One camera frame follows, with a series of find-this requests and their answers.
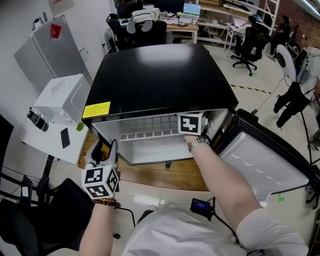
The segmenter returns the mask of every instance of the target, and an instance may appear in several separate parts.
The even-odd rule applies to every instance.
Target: beaded bracelet
[[[101,198],[101,199],[95,199],[93,200],[95,204],[100,204],[104,206],[117,206],[117,200],[116,199],[109,199],[109,198]]]

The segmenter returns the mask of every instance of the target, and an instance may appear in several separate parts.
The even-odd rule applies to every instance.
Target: black phone
[[[62,142],[62,148],[65,149],[70,145],[70,139],[69,139],[69,132],[68,128],[63,129],[61,132],[61,142]]]

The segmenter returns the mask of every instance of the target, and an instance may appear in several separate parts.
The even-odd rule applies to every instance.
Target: silver watch
[[[203,136],[200,136],[198,138],[195,138],[194,140],[191,140],[189,143],[188,143],[188,149],[189,149],[189,152],[191,153],[191,150],[195,147],[195,146],[198,146],[200,145],[201,143],[206,143],[208,145],[210,145],[209,141],[207,140],[207,138],[203,137]]]

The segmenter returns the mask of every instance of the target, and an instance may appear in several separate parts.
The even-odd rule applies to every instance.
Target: wire rack
[[[176,115],[121,121],[120,141],[135,141],[181,135]]]

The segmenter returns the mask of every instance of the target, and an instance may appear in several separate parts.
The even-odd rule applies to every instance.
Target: black and yellow floor tape
[[[257,91],[257,92],[262,92],[262,93],[265,93],[265,94],[271,94],[270,91],[265,91],[265,90],[260,90],[260,89],[250,88],[250,87],[240,86],[240,85],[233,85],[233,84],[230,84],[230,85],[232,87],[236,87],[236,88],[249,89],[249,90],[254,90],[254,91]]]

